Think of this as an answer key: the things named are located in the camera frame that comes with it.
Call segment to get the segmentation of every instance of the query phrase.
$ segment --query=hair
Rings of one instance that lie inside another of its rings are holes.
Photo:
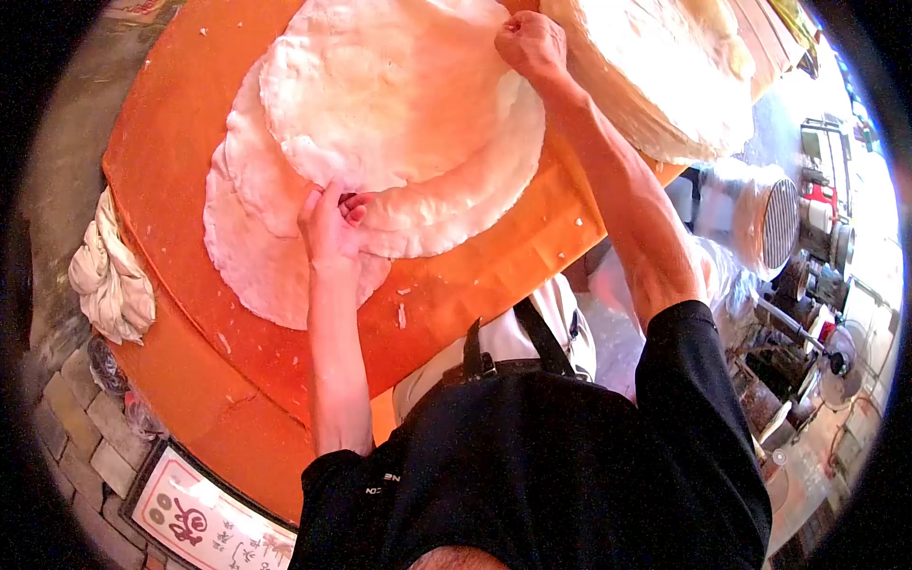
[[[409,570],[501,570],[506,566],[497,558],[471,546],[438,546],[421,556]]]

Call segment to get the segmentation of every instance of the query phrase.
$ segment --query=black t-shirt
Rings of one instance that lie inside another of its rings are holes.
[[[458,544],[514,569],[760,568],[770,502],[702,303],[650,323],[637,404],[545,373],[437,386],[367,457],[307,467],[290,567]]]

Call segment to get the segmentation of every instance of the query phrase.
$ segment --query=black shirt sleeve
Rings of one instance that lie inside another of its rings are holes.
[[[745,562],[759,567],[772,509],[718,330],[700,301],[671,306],[649,323],[637,366],[637,404],[678,465],[708,530],[740,544]]]
[[[352,496],[352,477],[364,458],[352,450],[340,450],[317,457],[301,474],[304,505],[295,552],[289,568],[310,568],[326,555],[340,537],[333,533],[333,514],[344,512]]]

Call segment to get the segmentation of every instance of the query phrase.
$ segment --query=white dough sheet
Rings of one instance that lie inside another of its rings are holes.
[[[242,206],[225,165],[225,145],[212,155],[206,176],[203,237],[222,279],[255,315],[279,326],[307,329],[310,263],[304,238],[276,237]],[[358,306],[383,285],[392,262],[358,255]]]
[[[376,192],[358,304],[391,259],[494,225],[538,169],[544,106],[497,55],[494,0],[308,0],[244,77],[212,156],[205,244],[241,302],[305,329],[311,181]]]
[[[713,161],[753,135],[755,63],[727,0],[542,0],[568,66],[617,130],[659,161]]]

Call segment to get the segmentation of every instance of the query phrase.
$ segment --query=person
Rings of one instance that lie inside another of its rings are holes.
[[[568,74],[560,26],[518,12],[495,46],[572,144],[624,266],[647,336],[637,406],[588,381],[558,277],[400,384],[375,448],[355,306],[370,197],[331,183],[302,212],[317,457],[289,567],[760,568],[772,511],[686,230]]]

